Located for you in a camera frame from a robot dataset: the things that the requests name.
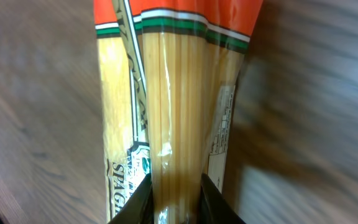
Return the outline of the orange spaghetti pack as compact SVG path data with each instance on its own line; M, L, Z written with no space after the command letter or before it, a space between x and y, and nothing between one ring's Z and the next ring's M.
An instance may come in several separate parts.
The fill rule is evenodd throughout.
M153 223L222 191L232 104L261 0L94 0L110 222L147 174Z

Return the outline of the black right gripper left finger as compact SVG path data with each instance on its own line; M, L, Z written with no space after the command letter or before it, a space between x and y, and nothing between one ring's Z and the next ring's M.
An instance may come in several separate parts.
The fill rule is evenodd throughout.
M152 177L147 174L122 210L108 224L152 224Z

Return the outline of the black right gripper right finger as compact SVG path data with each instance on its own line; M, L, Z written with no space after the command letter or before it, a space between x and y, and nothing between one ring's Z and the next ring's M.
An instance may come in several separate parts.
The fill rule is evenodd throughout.
M224 200L207 174L201 175L200 224L246 224Z

